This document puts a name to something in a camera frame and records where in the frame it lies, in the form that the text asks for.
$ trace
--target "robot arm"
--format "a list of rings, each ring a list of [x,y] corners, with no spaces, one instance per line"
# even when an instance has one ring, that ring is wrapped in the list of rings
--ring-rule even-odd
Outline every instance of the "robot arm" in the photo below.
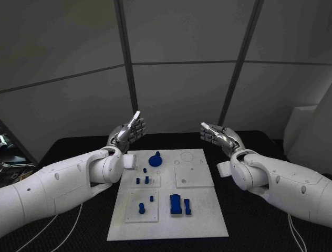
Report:
[[[0,238],[29,222],[61,214],[103,192],[134,169],[129,144],[146,134],[146,123],[134,114],[117,127],[107,147],[44,167],[20,182],[0,188]]]
[[[261,196],[290,215],[332,228],[332,180],[312,169],[245,149],[230,128],[205,123],[202,127],[202,139],[222,146],[231,158],[218,164],[221,175],[231,175],[244,191]]]

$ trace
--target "blue object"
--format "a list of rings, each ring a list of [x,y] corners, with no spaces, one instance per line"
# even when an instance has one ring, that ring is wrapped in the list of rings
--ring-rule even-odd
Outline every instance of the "blue object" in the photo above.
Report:
[[[188,198],[183,199],[183,203],[185,203],[185,214],[191,215],[191,200]]]
[[[172,204],[172,214],[182,214],[182,206],[181,206],[181,196],[178,194],[170,195],[170,204]]]
[[[149,158],[149,164],[153,167],[160,166],[162,164],[162,158],[160,158],[160,152],[156,152],[156,155]]]
[[[144,204],[140,203],[140,210],[139,210],[139,213],[140,213],[140,214],[144,214],[144,212],[146,212],[146,210],[144,210]]]

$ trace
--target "black table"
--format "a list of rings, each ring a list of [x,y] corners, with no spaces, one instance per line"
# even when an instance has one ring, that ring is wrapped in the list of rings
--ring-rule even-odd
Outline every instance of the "black table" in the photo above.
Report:
[[[260,131],[240,131],[245,147],[261,155],[286,160],[279,147]],[[67,138],[56,141],[39,166],[104,147],[107,136]],[[110,241],[107,234],[119,183],[82,205],[75,230],[58,251],[299,251],[287,214],[263,198],[240,190],[232,178],[221,178],[217,164],[228,160],[219,147],[199,139],[199,133],[149,134],[130,150],[204,149],[212,173],[228,238]],[[80,207],[58,216],[54,223],[22,251],[49,252],[72,228]],[[16,251],[38,234],[52,217],[29,223],[0,239],[0,251]],[[332,251],[332,229],[293,217],[309,251]]]

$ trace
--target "white board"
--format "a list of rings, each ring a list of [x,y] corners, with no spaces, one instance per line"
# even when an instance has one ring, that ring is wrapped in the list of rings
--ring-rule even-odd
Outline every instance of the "white board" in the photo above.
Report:
[[[149,158],[156,154],[156,151],[160,152],[162,164],[159,167],[152,167]],[[137,169],[134,171],[124,170],[123,173],[107,240],[228,237],[212,181],[206,185],[208,187],[199,187],[198,185],[192,186],[196,188],[176,187],[175,171],[179,171],[185,166],[194,168],[191,171],[196,172],[192,175],[194,177],[188,173],[182,173],[186,180],[186,183],[182,184],[188,184],[188,180],[194,184],[201,184],[201,181],[205,183],[205,175],[212,180],[202,149],[129,151],[129,154],[137,156]],[[143,178],[144,176],[150,178],[160,177],[159,188],[133,188],[134,178]],[[137,201],[146,201],[150,192],[159,192],[157,222],[142,222],[142,219],[150,220],[155,218],[153,214],[149,215],[150,218],[142,217],[137,208]],[[131,193],[137,194],[136,203]],[[181,215],[170,214],[172,194],[179,194],[182,197],[183,213]],[[191,200],[192,215],[185,215],[183,199],[186,198]],[[136,218],[136,220],[133,219],[136,223],[126,222],[130,215]]]

